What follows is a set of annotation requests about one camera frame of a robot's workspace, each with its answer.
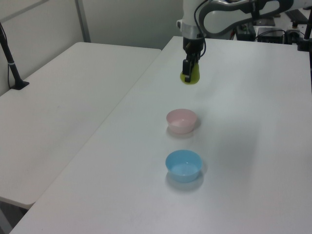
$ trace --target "cable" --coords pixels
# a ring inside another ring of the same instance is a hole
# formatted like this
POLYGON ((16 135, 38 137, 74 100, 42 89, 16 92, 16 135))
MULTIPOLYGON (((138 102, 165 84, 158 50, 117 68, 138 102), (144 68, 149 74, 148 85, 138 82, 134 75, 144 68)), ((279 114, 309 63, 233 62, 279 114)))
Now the cable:
POLYGON ((10 78, 10 66, 8 64, 8 85, 9 85, 9 89, 11 89, 9 78, 10 78))
POLYGON ((283 29, 276 29, 276 30, 270 30, 270 31, 261 33, 261 34, 259 34, 258 36, 256 36, 255 39, 258 40, 258 37, 263 36, 263 35, 266 35, 266 34, 268 34, 268 33, 273 33, 273 32, 284 32, 284 35, 286 34, 286 31, 283 30, 283 29))
POLYGON ((201 37, 203 38, 203 40, 204 40, 204 52, 200 55, 200 58, 203 57, 204 54, 206 53, 206 47, 207 47, 207 46, 206 46, 205 36, 204 36, 203 32, 201 31, 201 28, 200 28, 200 26, 199 26, 199 24, 198 24, 198 22, 197 22, 197 19, 196 19, 196 12, 197 12, 197 10, 198 10, 204 3, 208 2, 208 1, 212 1, 212 0, 204 0, 204 1, 195 9, 195 11, 194 11, 194 20, 195 20, 196 26, 197 26, 197 28, 198 28, 198 30, 199 30, 200 36, 201 36, 201 37))

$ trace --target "plastic bowl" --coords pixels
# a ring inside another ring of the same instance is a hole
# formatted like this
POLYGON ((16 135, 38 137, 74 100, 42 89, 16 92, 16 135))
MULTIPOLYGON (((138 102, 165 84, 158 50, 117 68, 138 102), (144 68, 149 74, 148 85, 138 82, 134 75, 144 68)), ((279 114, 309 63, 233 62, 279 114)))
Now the plastic bowl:
POLYGON ((198 154, 190 150, 177 150, 167 156, 166 167, 169 176, 178 182, 195 180, 203 163, 198 154))
POLYGON ((197 115, 191 110, 177 109, 169 112, 166 119, 171 131, 185 134, 194 129, 197 115))

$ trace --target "black device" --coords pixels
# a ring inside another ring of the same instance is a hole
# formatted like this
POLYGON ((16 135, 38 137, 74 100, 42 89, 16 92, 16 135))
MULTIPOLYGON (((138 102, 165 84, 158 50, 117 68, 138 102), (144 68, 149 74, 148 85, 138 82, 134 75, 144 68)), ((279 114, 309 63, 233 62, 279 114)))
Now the black device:
POLYGON ((300 30, 290 29, 287 30, 284 35, 284 44, 292 45, 293 43, 298 44, 300 42, 300 30))
POLYGON ((280 28, 259 28, 258 42, 283 44, 284 32, 280 28))
POLYGON ((298 24, 308 24, 308 19, 298 9, 287 11, 285 13, 292 22, 296 22, 298 24))
POLYGON ((242 24, 237 26, 235 29, 235 34, 237 40, 244 41, 254 41, 255 40, 255 30, 252 23, 242 24))

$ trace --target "wall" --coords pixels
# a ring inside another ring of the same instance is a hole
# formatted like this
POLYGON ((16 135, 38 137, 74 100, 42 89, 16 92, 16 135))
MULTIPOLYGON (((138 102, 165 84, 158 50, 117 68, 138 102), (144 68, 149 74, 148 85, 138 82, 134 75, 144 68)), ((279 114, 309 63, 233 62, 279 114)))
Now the wall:
POLYGON ((91 42, 163 49, 181 36, 183 0, 83 0, 91 42))
MULTIPOLYGON (((48 0, 2 25, 22 79, 83 41, 74 0, 48 0)), ((7 61, 0 48, 0 95, 7 90, 7 61)))

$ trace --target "pink bowl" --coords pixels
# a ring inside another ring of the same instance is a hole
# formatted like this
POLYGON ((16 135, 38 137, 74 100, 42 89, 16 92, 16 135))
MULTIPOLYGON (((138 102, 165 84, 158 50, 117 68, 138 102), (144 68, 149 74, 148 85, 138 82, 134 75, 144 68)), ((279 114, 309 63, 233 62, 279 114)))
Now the pink bowl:
POLYGON ((187 109, 177 109, 168 113, 167 122, 171 131, 178 134, 189 133, 194 129, 196 114, 187 109))

